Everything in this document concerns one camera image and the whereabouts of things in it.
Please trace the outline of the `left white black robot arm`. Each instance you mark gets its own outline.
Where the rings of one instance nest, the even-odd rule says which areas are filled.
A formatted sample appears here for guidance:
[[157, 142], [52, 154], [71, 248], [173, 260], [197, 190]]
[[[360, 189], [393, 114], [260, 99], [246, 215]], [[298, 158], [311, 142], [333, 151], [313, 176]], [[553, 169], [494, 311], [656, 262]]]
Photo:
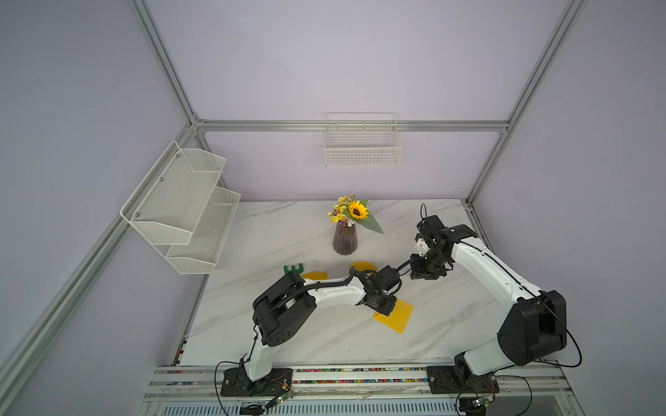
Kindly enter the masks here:
[[296, 270], [284, 274], [253, 302], [253, 346], [241, 361], [241, 374], [251, 382], [272, 372], [277, 347], [287, 343], [318, 309], [365, 306], [388, 317], [402, 287], [398, 270], [357, 270], [344, 278], [312, 280]]

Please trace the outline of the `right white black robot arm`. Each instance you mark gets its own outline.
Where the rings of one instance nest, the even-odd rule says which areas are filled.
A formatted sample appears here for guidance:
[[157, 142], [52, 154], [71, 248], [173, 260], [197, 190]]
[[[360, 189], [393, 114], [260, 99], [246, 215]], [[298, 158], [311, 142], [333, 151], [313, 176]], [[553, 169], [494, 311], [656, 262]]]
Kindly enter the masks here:
[[467, 225], [445, 226], [439, 217], [422, 218], [410, 277], [435, 280], [461, 265], [501, 305], [505, 318], [495, 338], [456, 355], [461, 379], [523, 366], [564, 349], [568, 343], [566, 301], [543, 291], [512, 270]]

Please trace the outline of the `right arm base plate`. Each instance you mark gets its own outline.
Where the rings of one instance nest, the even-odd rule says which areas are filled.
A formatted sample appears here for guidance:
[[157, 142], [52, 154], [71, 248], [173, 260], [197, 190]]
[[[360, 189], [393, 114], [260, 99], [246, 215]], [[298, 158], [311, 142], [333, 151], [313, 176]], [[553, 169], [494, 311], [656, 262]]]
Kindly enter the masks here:
[[498, 393], [493, 373], [475, 375], [456, 366], [426, 367], [428, 386], [433, 395], [446, 393]]

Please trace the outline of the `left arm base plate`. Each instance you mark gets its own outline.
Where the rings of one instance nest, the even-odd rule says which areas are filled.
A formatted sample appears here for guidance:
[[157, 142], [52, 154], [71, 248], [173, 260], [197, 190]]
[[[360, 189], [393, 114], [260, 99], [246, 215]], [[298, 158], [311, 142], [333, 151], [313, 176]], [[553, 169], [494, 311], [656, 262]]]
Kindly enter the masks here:
[[220, 383], [222, 397], [274, 397], [292, 384], [293, 369], [272, 369], [270, 374], [251, 381], [244, 369], [227, 369]]

